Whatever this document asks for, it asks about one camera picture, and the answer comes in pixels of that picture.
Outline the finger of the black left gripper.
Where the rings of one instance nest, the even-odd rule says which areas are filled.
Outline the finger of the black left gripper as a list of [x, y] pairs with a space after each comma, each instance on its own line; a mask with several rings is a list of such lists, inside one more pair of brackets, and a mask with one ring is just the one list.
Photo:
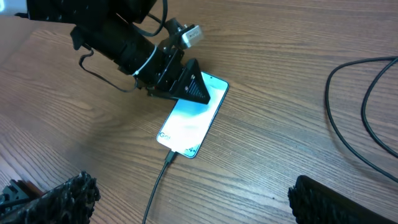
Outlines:
[[188, 100], [204, 105], [209, 103], [210, 94], [206, 88], [197, 59], [190, 59], [186, 63], [169, 93], [172, 98]]

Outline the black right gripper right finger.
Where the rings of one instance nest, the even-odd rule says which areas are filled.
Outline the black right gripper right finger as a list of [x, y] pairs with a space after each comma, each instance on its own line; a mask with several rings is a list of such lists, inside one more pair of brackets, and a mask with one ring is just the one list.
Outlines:
[[298, 224], [397, 224], [306, 175], [288, 190]]

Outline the Samsung Galaxy smartphone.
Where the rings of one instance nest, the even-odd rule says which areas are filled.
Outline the Samsung Galaxy smartphone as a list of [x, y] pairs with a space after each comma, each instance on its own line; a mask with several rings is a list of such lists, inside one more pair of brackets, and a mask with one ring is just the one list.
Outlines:
[[210, 101], [204, 105], [178, 100], [161, 127], [158, 143], [187, 158], [194, 158], [228, 92], [229, 83], [202, 72]]

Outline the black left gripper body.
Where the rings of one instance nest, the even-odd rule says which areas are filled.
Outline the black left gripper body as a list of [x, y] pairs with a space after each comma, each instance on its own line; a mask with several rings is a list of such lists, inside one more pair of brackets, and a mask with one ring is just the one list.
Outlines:
[[184, 52], [179, 49], [172, 49], [171, 53], [164, 53], [156, 48], [146, 68], [150, 71], [149, 74], [146, 74], [146, 78], [149, 79], [146, 82], [149, 96], [177, 100], [171, 97], [169, 91], [186, 65], [181, 63], [183, 55]]

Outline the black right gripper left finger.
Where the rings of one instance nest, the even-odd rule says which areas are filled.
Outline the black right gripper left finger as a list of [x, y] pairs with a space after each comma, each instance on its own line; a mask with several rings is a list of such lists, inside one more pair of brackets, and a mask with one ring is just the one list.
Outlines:
[[85, 171], [47, 192], [12, 179], [1, 192], [1, 224], [89, 224], [100, 198], [96, 179]]

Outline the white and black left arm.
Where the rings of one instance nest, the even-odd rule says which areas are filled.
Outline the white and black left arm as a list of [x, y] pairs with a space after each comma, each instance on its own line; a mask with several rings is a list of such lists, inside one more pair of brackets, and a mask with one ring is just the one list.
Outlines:
[[168, 2], [162, 17], [145, 0], [27, 0], [15, 16], [34, 21], [74, 24], [73, 47], [98, 51], [118, 65], [119, 71], [145, 88], [150, 96], [207, 104], [210, 94], [197, 59], [181, 60], [185, 49], [202, 38], [199, 26], [168, 19]]

